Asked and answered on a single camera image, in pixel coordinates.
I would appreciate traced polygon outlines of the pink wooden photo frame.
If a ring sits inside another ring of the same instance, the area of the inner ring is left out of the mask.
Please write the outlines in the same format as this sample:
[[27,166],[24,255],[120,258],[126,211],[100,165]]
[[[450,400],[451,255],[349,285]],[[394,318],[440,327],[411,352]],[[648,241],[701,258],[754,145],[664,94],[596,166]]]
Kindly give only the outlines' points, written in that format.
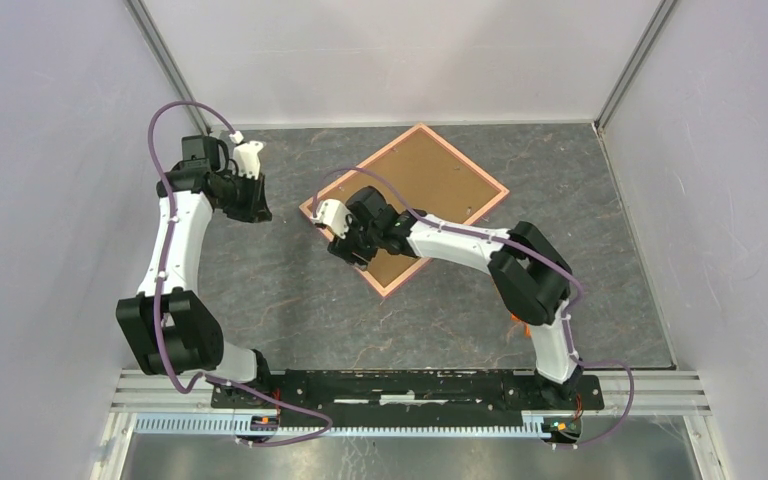
[[[510,190],[424,124],[417,124],[357,165],[387,180],[414,209],[443,220],[473,225],[497,207]],[[326,173],[317,200],[337,199],[374,186],[398,213],[405,207],[379,180],[357,171]],[[429,260],[379,251],[366,270],[353,268],[382,297],[404,285]]]

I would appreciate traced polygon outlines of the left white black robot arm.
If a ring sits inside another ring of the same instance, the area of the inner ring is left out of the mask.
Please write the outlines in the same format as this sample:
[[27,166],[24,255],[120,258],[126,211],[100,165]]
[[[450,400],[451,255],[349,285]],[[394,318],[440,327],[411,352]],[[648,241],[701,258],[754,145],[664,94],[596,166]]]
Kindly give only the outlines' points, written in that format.
[[243,223],[268,222],[260,141],[232,136],[233,146],[205,135],[182,139],[183,158],[156,185],[159,226],[137,293],[119,300],[115,316],[146,375],[209,371],[236,383],[250,407],[266,405],[274,381],[262,355],[227,343],[218,320],[198,296],[207,227],[215,211]]

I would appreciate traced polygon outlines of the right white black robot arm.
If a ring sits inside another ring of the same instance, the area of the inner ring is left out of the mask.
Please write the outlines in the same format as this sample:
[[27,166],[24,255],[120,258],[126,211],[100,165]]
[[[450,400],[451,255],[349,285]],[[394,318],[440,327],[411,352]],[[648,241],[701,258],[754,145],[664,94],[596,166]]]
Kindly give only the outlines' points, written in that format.
[[578,393],[580,358],[565,329],[581,290],[570,266],[533,224],[486,229],[452,223],[423,210],[399,212],[373,186],[347,202],[317,200],[316,227],[331,233],[328,251],[365,269],[380,252],[413,259],[437,259],[488,275],[512,317],[525,324],[536,354],[537,392],[551,408]]

